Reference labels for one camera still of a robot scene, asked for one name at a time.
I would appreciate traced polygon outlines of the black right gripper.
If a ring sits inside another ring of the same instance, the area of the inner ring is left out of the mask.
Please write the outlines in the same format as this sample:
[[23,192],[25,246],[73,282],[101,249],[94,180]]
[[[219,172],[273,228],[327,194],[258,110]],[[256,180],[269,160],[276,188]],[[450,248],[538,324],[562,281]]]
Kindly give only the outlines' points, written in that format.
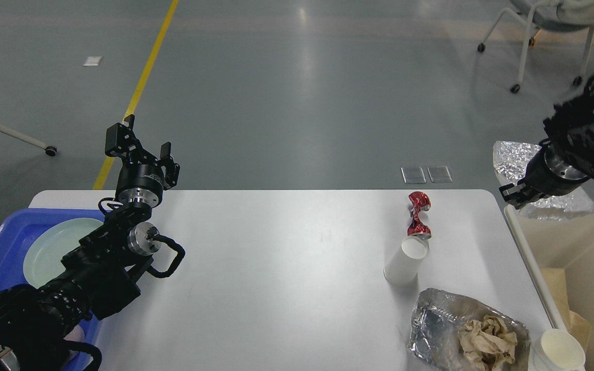
[[521,209],[539,199],[568,195],[588,180],[589,176],[565,162],[552,145],[545,145],[526,165],[521,183],[502,185],[498,192],[507,204]]

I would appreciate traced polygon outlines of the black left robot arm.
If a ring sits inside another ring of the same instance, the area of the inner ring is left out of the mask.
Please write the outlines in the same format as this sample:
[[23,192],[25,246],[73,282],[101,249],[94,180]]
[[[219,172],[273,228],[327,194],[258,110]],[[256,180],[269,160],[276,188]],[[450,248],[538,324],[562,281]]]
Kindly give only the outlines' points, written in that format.
[[17,284],[0,291],[0,370],[60,370],[72,353],[90,356],[87,370],[98,370],[96,346],[68,340],[82,321],[119,313],[141,295],[138,280],[148,273],[170,277],[186,252],[150,223],[165,190],[178,181],[180,166],[163,143],[160,157],[142,147],[134,134],[135,116],[107,129],[105,155],[122,160],[104,222],[64,255],[64,272],[39,288]]

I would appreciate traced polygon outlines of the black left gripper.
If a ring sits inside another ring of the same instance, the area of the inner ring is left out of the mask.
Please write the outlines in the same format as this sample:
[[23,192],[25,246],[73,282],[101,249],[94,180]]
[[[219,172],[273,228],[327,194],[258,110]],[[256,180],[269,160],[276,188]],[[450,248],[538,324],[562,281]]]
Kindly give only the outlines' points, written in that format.
[[134,123],[135,115],[129,114],[106,130],[104,154],[122,160],[115,200],[121,204],[141,203],[155,208],[161,204],[165,190],[177,185],[180,165],[171,155],[170,142],[161,146],[159,164],[139,162],[145,155],[141,141],[134,134]]

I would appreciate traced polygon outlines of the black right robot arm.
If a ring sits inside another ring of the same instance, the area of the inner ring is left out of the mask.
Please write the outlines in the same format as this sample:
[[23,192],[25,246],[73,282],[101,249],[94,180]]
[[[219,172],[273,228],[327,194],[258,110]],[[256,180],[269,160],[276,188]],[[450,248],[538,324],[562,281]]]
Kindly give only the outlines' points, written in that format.
[[594,180],[594,75],[579,96],[556,104],[543,125],[547,136],[527,163],[525,175],[499,188],[503,200],[516,209],[566,196]]

